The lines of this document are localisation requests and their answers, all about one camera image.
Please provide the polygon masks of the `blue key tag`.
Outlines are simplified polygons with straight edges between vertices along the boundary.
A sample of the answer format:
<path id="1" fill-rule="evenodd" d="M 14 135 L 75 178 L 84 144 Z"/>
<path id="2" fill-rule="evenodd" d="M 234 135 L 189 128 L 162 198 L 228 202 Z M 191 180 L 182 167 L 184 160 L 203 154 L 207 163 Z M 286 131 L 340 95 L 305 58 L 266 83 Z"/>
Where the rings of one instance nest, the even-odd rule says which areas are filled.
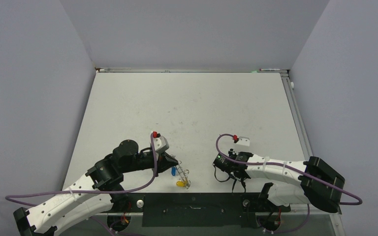
<path id="1" fill-rule="evenodd" d="M 176 167 L 172 167 L 171 168 L 171 174 L 172 174 L 172 176 L 176 176 Z"/>

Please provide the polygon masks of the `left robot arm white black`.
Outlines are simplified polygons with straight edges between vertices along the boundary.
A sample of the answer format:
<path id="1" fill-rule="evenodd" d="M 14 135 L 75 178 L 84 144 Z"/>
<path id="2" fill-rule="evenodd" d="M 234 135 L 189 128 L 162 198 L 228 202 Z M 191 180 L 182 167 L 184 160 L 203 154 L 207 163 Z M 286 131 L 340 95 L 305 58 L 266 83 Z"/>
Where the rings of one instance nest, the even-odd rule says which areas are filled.
<path id="1" fill-rule="evenodd" d="M 178 165 L 178 160 L 166 152 L 168 148 L 163 137 L 154 138 L 148 152 L 140 151 L 134 140 L 122 141 L 64 191 L 52 192 L 52 197 L 45 202 L 14 211 L 19 234 L 56 236 L 95 214 L 111 209 L 122 211 L 127 205 L 127 193 L 148 187 L 159 173 Z M 147 169 L 153 171 L 149 182 L 123 189 L 125 173 Z"/>

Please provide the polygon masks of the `large perforated metal keyring disc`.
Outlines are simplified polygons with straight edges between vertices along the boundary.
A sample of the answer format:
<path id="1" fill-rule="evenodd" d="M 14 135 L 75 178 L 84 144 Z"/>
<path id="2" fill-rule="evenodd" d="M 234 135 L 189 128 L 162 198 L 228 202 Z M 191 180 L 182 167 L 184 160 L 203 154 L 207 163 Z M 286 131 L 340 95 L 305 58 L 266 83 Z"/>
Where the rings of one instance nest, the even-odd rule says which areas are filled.
<path id="1" fill-rule="evenodd" d="M 178 178 L 177 181 L 179 181 L 179 180 L 189 180 L 188 179 L 189 170 L 182 168 L 182 166 L 181 166 L 182 162 L 181 161 L 178 161 L 178 162 L 179 162 L 179 164 L 177 166 L 175 166 L 176 167 L 176 176 L 175 177 Z"/>

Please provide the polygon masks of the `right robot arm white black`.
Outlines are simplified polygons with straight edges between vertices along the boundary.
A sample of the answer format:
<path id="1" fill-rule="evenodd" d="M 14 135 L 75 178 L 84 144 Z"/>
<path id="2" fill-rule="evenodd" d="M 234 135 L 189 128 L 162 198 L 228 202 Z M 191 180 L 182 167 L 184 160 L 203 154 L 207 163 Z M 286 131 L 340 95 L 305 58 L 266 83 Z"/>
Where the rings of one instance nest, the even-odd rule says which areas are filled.
<path id="1" fill-rule="evenodd" d="M 272 183 L 258 197 L 259 206 L 264 210 L 290 204 L 311 204 L 328 213 L 337 213 L 340 209 L 345 179 L 319 157 L 282 161 L 233 150 L 228 155 L 225 158 L 218 154 L 213 166 L 236 180 L 259 178 Z"/>

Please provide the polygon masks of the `yellow key tag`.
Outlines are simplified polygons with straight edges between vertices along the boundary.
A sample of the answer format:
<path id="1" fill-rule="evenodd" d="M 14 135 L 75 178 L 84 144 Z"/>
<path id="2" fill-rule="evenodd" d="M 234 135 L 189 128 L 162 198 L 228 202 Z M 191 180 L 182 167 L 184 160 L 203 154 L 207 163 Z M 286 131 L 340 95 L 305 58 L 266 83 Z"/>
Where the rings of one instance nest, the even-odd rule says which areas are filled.
<path id="1" fill-rule="evenodd" d="M 190 180 L 179 180 L 176 182 L 176 186 L 189 189 L 190 188 Z"/>

